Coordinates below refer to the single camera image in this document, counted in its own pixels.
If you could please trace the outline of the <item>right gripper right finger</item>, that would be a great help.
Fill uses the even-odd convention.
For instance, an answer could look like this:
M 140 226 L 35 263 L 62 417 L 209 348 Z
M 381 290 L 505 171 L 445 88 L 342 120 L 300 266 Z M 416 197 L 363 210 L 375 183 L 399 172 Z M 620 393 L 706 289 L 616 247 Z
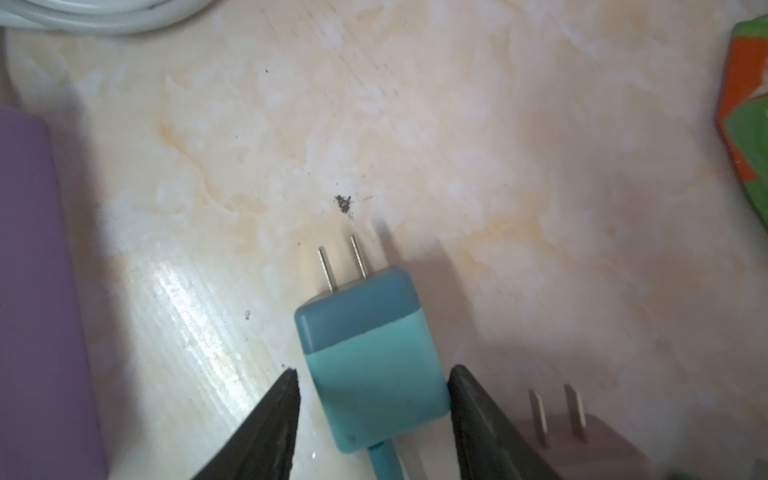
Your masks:
M 447 386 L 461 479 L 561 479 L 465 366 Z

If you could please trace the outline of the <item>teal charger plug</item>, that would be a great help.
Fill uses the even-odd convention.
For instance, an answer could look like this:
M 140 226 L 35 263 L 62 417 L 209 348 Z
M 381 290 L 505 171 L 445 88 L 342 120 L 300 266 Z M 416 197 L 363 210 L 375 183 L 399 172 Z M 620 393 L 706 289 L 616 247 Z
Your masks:
M 294 322 L 336 447 L 354 453 L 445 416 L 450 399 L 409 273 L 370 270 L 357 243 L 354 281 L 329 285 Z

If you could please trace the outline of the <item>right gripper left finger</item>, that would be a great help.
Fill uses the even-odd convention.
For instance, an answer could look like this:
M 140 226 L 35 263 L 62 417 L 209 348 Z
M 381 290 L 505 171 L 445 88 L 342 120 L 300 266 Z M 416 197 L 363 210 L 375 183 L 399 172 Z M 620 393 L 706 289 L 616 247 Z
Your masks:
M 298 374 L 288 368 L 194 479 L 288 479 L 300 404 Z

